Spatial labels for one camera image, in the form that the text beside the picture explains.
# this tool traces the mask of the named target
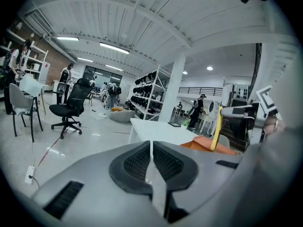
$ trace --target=window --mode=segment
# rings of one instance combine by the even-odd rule
[[[120,82],[122,79],[122,76],[114,74],[112,72],[86,66],[83,73],[83,78],[92,80],[94,77],[97,77],[95,78],[95,87],[102,87],[105,82],[115,82],[117,86],[120,86]]]

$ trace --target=black office chair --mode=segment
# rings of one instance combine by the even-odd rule
[[[64,139],[63,134],[67,127],[78,130],[79,134],[82,134],[82,131],[73,125],[78,123],[79,126],[81,126],[81,123],[79,121],[75,121],[72,117],[79,117],[80,114],[84,112],[83,103],[88,94],[91,92],[92,88],[93,87],[89,85],[88,79],[80,78],[73,86],[71,94],[67,99],[66,105],[49,106],[49,109],[53,114],[62,117],[62,123],[52,124],[52,130],[55,126],[64,126],[63,130],[61,131],[61,139]]]

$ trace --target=black pants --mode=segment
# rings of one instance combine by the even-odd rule
[[[189,128],[194,128],[195,127],[195,124],[197,123],[198,118],[199,118],[199,112],[197,110],[195,110],[194,113],[191,115]]]
[[[69,89],[70,89],[70,85],[66,84],[66,89],[64,92],[64,104],[66,104]],[[59,97],[59,102],[62,103],[62,96]]]
[[[6,74],[4,78],[4,104],[5,104],[5,111],[6,114],[10,114],[13,111],[13,106],[10,103],[9,99],[9,85],[14,83],[15,74],[10,72]]]

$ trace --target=pillar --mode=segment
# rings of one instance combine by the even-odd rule
[[[184,71],[186,56],[181,54],[174,61],[171,76],[169,79],[169,86],[167,88],[161,114],[159,116],[159,122],[169,122],[171,113],[176,106],[176,98],[179,93],[179,87],[182,79],[182,73]]]

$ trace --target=black railing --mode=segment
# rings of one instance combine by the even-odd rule
[[[210,96],[222,96],[223,88],[221,87],[180,87],[179,93],[205,94]]]
[[[261,54],[262,54],[262,43],[256,43],[256,59],[255,59],[255,68],[254,68],[254,74],[252,75],[252,80],[251,84],[248,87],[248,97],[250,97],[250,94],[252,92],[252,89],[254,88],[258,71],[259,71],[259,66],[260,66],[260,60],[261,60]]]

